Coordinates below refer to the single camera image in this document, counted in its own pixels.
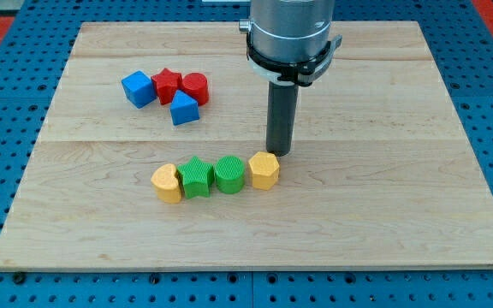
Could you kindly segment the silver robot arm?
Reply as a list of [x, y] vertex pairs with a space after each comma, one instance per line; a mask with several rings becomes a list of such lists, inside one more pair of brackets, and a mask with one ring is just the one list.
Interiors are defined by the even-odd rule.
[[305, 62], [327, 45], [334, 7], [334, 0], [252, 0], [239, 30], [271, 61]]

